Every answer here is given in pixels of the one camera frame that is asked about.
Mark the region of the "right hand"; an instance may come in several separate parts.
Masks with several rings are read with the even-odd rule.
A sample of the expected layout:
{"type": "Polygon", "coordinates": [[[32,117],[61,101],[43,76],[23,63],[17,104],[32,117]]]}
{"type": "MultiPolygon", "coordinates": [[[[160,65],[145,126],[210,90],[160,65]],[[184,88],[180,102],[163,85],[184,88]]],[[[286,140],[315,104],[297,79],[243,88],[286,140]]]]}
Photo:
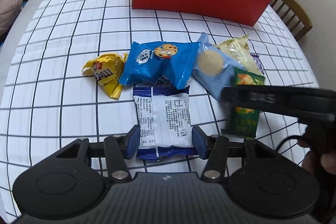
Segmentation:
{"type": "Polygon", "coordinates": [[[321,166],[328,173],[336,173],[336,154],[335,151],[316,156],[312,151],[308,152],[302,162],[301,167],[310,173],[315,173],[315,169],[321,166]]]}

